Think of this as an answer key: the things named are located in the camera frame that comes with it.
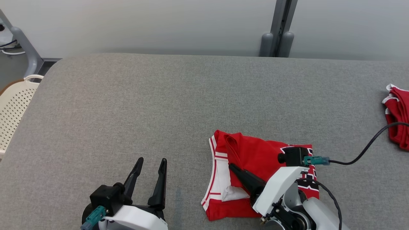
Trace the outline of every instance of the gray table surface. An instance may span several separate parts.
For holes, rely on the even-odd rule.
[[[409,65],[228,56],[93,54],[55,64],[0,163],[0,229],[77,230],[89,195],[123,182],[144,157],[134,202],[146,204],[168,159],[171,230],[259,229],[209,222],[200,205],[216,129],[352,160],[386,124],[382,99],[409,89]],[[351,166],[318,167],[351,229],[408,229],[409,154],[384,133]],[[330,198],[321,199],[335,212]]]

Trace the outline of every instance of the chair handle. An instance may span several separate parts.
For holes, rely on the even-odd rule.
[[[36,83],[36,82],[29,81],[29,79],[31,79],[31,78],[40,78],[40,79],[43,79],[43,77],[44,77],[44,76],[42,76],[42,75],[32,74],[32,75],[28,75],[27,77],[25,77],[25,78],[24,78],[24,81],[25,81],[26,83],[39,85],[40,83]]]

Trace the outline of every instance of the red clothing pile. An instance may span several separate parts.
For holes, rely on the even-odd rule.
[[[387,123],[409,123],[409,91],[392,84],[389,84],[386,89],[389,90],[389,95],[382,103],[387,107],[385,111]],[[400,148],[409,151],[409,127],[398,125],[389,128],[389,138],[398,143]]]
[[[210,221],[224,217],[260,217],[250,205],[249,195],[243,189],[236,175],[229,170],[229,164],[252,172],[264,181],[285,164],[278,162],[279,153],[284,148],[304,147],[312,156],[312,146],[288,145],[277,141],[264,141],[259,138],[243,136],[241,133],[228,134],[217,130],[209,139],[213,172],[206,194],[201,202]],[[311,165],[308,174],[300,178],[317,179],[315,166]],[[319,198],[318,186],[314,183],[299,184],[307,198]]]

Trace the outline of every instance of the teal connector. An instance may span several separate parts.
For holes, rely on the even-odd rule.
[[[85,223],[81,225],[81,230],[92,230],[100,220],[106,216],[106,210],[103,206],[98,206],[91,214],[85,219]]]
[[[304,164],[305,165],[330,165],[329,157],[322,156],[305,156]]]

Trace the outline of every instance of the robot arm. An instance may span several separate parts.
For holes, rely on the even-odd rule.
[[[308,171],[304,157],[308,156],[302,148],[295,147],[291,152],[280,155],[279,161],[286,163],[265,183],[247,170],[234,164],[229,168],[250,193],[253,209],[260,213],[262,224],[276,222],[283,230],[337,230],[339,219],[316,198],[306,199],[298,189],[297,181]],[[343,230],[349,228],[342,223]]]
[[[132,193],[144,159],[136,162],[124,184],[101,185],[91,195],[83,212],[81,230],[168,230],[165,208],[167,161],[162,159],[153,195],[148,205],[133,205]]]

